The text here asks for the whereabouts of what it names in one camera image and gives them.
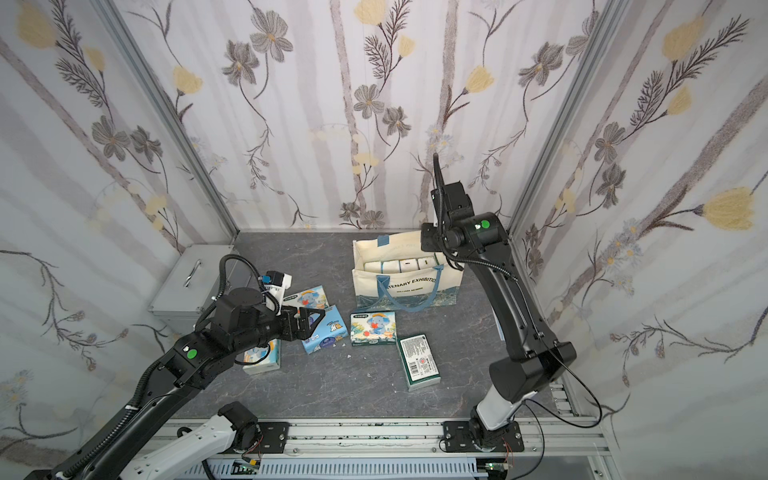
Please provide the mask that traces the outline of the elephant tissue pack front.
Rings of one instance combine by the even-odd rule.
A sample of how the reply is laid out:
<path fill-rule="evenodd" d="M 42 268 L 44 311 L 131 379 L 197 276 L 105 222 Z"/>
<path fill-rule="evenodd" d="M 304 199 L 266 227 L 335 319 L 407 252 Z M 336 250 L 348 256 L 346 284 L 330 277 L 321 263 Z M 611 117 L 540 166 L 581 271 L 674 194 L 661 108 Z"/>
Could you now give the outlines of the elephant tissue pack front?
<path fill-rule="evenodd" d="M 433 257 L 419 258 L 418 265 L 420 269 L 431 268 L 435 265 L 435 261 Z"/>

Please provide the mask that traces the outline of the purple tissue pack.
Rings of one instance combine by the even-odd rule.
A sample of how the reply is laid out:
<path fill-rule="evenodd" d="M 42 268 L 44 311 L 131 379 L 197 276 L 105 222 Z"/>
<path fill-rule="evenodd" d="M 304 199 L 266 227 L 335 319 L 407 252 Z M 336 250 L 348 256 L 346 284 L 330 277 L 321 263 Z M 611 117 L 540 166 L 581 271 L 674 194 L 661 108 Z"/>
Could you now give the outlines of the purple tissue pack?
<path fill-rule="evenodd" d="M 417 271 L 420 269 L 418 259 L 403 259 L 399 261 L 399 267 L 401 272 Z"/>

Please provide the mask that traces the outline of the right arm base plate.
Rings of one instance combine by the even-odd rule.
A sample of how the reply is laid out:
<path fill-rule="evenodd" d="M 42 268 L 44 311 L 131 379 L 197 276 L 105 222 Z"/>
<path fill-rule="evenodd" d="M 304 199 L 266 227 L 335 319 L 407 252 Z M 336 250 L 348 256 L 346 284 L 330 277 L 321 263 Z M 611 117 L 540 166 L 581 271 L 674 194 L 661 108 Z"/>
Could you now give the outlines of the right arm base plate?
<path fill-rule="evenodd" d="M 446 453 L 519 453 L 525 450 L 517 422 L 487 430 L 479 420 L 442 423 L 442 449 Z"/>

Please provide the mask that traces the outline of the cream canvas tote bag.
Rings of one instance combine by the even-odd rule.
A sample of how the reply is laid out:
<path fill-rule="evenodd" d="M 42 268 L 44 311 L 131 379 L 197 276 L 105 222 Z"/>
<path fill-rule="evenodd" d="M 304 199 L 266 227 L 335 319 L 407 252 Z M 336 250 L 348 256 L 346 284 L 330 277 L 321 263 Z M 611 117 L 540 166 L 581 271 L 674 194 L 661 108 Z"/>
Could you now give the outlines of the cream canvas tote bag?
<path fill-rule="evenodd" d="M 435 263 L 431 268 L 393 274 L 364 270 L 363 265 L 371 261 L 434 258 L 434 252 L 421 250 L 418 230 L 380 235 L 370 240 L 355 240 L 352 250 L 352 277 L 358 313 L 415 313 L 430 307 L 450 306 L 457 301 L 463 273 L 447 263 Z"/>

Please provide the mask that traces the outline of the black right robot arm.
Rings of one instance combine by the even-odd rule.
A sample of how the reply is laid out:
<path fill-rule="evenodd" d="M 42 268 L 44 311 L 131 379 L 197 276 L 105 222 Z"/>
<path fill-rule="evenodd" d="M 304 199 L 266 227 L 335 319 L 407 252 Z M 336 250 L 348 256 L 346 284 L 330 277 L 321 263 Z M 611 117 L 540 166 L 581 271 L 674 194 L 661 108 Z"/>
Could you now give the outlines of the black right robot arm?
<path fill-rule="evenodd" d="M 507 356 L 489 366 L 492 387 L 473 408 L 469 421 L 472 440 L 484 447 L 501 436 L 541 388 L 572 372 L 577 352 L 572 343 L 557 338 L 534 304 L 497 215 L 475 212 L 463 185 L 444 181 L 439 155 L 434 154 L 432 161 L 436 220 L 421 226 L 421 248 L 442 253 L 454 269 L 470 267 L 506 345 Z"/>

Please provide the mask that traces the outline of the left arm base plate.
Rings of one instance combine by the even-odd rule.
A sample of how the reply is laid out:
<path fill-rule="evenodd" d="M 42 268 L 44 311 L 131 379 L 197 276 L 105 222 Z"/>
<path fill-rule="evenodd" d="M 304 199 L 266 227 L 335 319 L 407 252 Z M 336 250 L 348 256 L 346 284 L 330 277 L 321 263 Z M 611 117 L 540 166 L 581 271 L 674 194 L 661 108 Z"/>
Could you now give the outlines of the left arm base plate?
<path fill-rule="evenodd" d="M 227 453 L 282 454 L 288 440 L 288 422 L 258 422 L 236 431 Z"/>

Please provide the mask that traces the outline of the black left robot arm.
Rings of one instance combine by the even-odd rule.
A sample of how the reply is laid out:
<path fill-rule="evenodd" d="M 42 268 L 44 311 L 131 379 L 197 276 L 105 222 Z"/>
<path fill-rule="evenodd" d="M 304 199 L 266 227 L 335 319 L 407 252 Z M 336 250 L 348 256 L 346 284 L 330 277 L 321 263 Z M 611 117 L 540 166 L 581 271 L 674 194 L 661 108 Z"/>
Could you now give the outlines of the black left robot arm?
<path fill-rule="evenodd" d="M 117 479 L 155 433 L 185 404 L 233 367 L 237 358 L 274 339 L 309 339 L 322 309 L 279 305 L 251 261 L 227 254 L 219 262 L 214 300 L 193 330 L 140 376 L 130 400 L 84 446 L 31 479 Z"/>

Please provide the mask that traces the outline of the white blue tissue pack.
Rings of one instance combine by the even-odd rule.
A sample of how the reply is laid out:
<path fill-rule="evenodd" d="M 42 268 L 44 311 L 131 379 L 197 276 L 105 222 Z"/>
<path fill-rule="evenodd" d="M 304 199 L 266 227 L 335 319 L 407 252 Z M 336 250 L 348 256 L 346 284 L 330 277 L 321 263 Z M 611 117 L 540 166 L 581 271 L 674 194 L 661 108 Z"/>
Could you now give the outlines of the white blue tissue pack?
<path fill-rule="evenodd" d="M 363 265 L 363 268 L 367 272 L 373 272 L 373 273 L 383 273 L 384 272 L 383 263 L 381 261 L 366 262 Z"/>

